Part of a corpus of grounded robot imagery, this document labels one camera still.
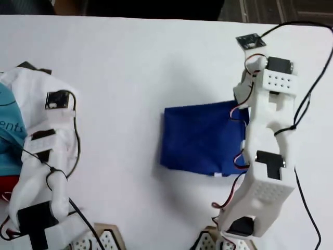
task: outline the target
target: blue bag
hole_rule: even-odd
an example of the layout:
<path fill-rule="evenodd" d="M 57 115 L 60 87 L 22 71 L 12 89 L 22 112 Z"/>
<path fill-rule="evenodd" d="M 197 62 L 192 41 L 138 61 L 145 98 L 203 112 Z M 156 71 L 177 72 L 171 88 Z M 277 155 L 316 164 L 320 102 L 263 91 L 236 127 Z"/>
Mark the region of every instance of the blue bag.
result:
<path fill-rule="evenodd" d="M 160 163 L 169 169 L 212 176 L 239 174 L 233 159 L 245 139 L 245 125 L 232 121 L 236 101 L 166 108 Z M 233 118 L 249 122 L 247 109 L 236 109 Z M 237 163 L 244 165 L 241 156 Z"/>

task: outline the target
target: blue shirt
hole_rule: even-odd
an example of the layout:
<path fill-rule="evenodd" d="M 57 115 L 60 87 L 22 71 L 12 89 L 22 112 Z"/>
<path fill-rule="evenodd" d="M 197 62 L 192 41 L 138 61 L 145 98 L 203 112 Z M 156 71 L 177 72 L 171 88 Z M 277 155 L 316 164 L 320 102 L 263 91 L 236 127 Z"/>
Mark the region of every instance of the blue shirt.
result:
<path fill-rule="evenodd" d="M 25 137 L 27 132 L 15 97 L 0 83 L 0 176 L 20 175 Z"/>

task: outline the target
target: white fabric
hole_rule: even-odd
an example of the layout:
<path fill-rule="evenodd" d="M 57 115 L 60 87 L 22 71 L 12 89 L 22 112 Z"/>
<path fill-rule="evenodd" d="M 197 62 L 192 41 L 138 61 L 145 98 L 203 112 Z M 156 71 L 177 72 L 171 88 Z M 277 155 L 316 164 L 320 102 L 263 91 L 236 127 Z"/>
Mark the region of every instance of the white fabric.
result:
<path fill-rule="evenodd" d="M 78 99 L 74 88 L 47 73 L 20 67 L 1 74 L 0 82 L 13 92 L 28 136 L 40 130 L 60 130 L 59 134 L 62 134 L 70 153 L 75 154 L 76 138 L 72 118 L 69 117 L 68 122 L 63 122 L 59 117 L 61 110 L 45 109 L 48 92 L 69 90 Z M 70 96 L 69 109 L 72 108 L 73 97 Z"/>

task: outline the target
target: white table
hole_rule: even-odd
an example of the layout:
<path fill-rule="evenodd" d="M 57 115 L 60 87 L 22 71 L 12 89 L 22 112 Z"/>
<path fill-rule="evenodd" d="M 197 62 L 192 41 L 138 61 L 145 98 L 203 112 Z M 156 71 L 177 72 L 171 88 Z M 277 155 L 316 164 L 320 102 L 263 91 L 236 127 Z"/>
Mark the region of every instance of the white table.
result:
<path fill-rule="evenodd" d="M 226 199 L 234 177 L 159 166 L 161 114 L 165 107 L 232 99 L 244 61 L 235 37 L 271 26 L 38 16 L 1 16 L 0 23 L 1 71 L 27 60 L 81 93 L 82 158 L 69 181 L 73 200 L 94 221 L 118 225 L 128 249 L 189 249 L 217 214 L 211 202 Z M 330 32 L 284 27 L 265 41 L 270 55 L 295 62 L 299 103 L 328 57 Z M 330 249 L 333 224 L 332 78 L 331 65 L 296 136 L 299 177 L 322 233 L 321 249 Z M 297 190 L 255 242 L 259 249 L 314 248 L 317 235 Z"/>

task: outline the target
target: blue cloth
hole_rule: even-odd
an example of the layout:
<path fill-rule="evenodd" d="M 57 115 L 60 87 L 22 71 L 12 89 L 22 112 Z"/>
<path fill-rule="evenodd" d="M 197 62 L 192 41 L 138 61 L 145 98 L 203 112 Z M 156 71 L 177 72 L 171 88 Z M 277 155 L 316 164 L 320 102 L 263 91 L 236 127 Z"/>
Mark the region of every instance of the blue cloth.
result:
<path fill-rule="evenodd" d="M 24 139 L 27 136 L 21 111 L 9 88 L 0 83 L 0 176 L 20 175 L 21 154 Z"/>
<path fill-rule="evenodd" d="M 160 163 L 169 169 L 223 176 L 238 174 L 233 159 L 245 138 L 245 125 L 232 121 L 236 101 L 166 108 Z M 247 109 L 236 109 L 233 118 L 249 122 Z M 241 156 L 237 163 L 244 164 Z"/>

